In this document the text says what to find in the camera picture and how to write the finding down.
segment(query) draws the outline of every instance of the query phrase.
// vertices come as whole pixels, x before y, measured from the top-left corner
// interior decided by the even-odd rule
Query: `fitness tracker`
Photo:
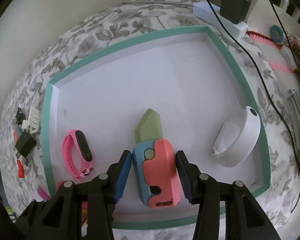
[[[72,147],[75,147],[74,153],[79,154],[81,167],[78,171],[72,160]],[[71,129],[62,141],[62,158],[68,173],[75,180],[80,180],[90,174],[93,170],[92,154],[87,140],[80,130]]]

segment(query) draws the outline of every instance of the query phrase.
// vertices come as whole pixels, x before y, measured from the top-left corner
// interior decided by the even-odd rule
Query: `silver screw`
[[[203,180],[207,180],[209,178],[209,175],[205,174],[205,173],[201,173],[200,176],[199,176],[199,178],[203,179]]]
[[[64,187],[71,187],[72,186],[72,181],[66,181],[64,184],[63,184]]]
[[[241,181],[241,180],[236,180],[235,181],[235,184],[238,186],[238,187],[242,187],[244,185],[244,183]]]
[[[99,179],[108,179],[108,174],[106,174],[106,173],[101,173],[101,174],[99,175]]]

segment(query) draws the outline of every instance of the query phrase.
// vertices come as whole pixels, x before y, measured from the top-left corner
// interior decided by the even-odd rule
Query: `leaf pattern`
[[[134,1],[172,1],[193,4],[203,0]],[[258,73],[250,58],[242,52],[234,41],[224,36],[219,29],[194,17],[191,8],[179,5],[144,3],[121,4],[98,12],[79,22],[71,30],[61,35],[58,42],[48,46],[33,60],[26,73],[20,77],[15,88],[9,94],[2,111],[0,126],[0,164],[6,195],[17,214],[21,214],[32,199],[39,198],[37,186],[46,188],[47,182],[42,168],[40,132],[35,134],[37,146],[32,150],[31,157],[27,159],[26,178],[20,180],[11,172],[11,170],[17,169],[16,150],[12,143],[12,131],[16,128],[14,123],[16,108],[21,107],[26,115],[29,114],[31,105],[42,110],[45,89],[49,80],[71,64],[95,51],[143,33],[190,25],[209,26],[234,56],[250,85],[253,96],[258,102],[265,127],[271,162],[271,189],[258,197],[258,201],[276,229],[287,222],[298,194],[296,164],[293,152],[290,150],[291,147],[289,147],[291,140],[283,125],[279,125],[280,119],[267,100],[264,89],[259,82]],[[242,38],[241,43],[248,49],[257,63],[280,113],[287,121],[290,120],[282,89],[274,72],[264,63],[266,60],[264,55],[247,35]],[[278,133],[282,134],[281,146],[276,144],[278,139],[275,137],[273,129],[277,129]],[[165,230],[131,231],[133,235],[129,235],[128,230],[114,230],[114,233],[115,239],[121,240],[150,238],[161,240],[191,239],[193,231],[194,225],[189,225]]]

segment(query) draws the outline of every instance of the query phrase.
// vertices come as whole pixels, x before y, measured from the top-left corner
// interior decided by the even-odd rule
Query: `pink fitness band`
[[[72,147],[76,148],[75,153],[79,153],[81,167],[80,171],[75,167],[72,160]],[[93,170],[92,154],[87,140],[80,130],[71,129],[62,141],[62,158],[66,169],[75,180],[80,180],[88,176]]]

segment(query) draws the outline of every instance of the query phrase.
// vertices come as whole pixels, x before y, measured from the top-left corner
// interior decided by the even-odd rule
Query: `black power adapter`
[[[234,24],[247,16],[251,0],[221,0],[220,15]]]

